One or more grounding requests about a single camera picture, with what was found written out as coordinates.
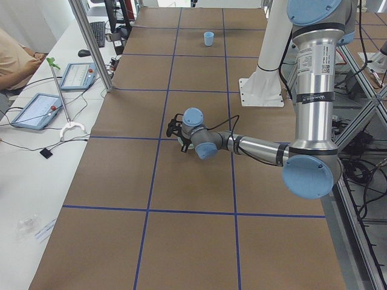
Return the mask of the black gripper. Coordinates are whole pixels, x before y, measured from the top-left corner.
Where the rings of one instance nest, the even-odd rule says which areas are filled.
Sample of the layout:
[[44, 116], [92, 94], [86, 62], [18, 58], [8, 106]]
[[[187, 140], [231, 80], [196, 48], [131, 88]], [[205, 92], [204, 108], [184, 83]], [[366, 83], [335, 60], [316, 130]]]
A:
[[171, 137], [172, 135], [177, 136], [182, 141], [182, 152], [187, 152], [189, 145], [192, 144], [191, 140], [184, 137], [182, 133], [182, 121], [177, 120], [178, 116], [183, 116], [183, 114], [176, 114], [175, 117], [168, 123], [166, 135], [167, 137]]

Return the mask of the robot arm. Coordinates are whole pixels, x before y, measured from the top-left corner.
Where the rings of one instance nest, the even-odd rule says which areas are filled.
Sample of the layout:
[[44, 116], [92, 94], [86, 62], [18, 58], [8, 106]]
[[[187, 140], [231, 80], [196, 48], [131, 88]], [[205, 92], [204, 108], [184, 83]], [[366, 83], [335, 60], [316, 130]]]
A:
[[198, 108], [188, 108], [168, 124], [185, 152], [201, 159], [228, 150], [282, 167], [282, 179], [295, 195], [321, 198], [342, 174], [338, 148], [331, 139], [335, 99], [336, 48], [354, 37], [356, 1], [274, 1], [255, 72], [239, 80], [243, 106], [282, 106], [279, 81], [282, 58], [290, 44], [296, 58], [295, 139], [291, 144], [259, 140], [233, 131], [217, 132], [204, 124]]

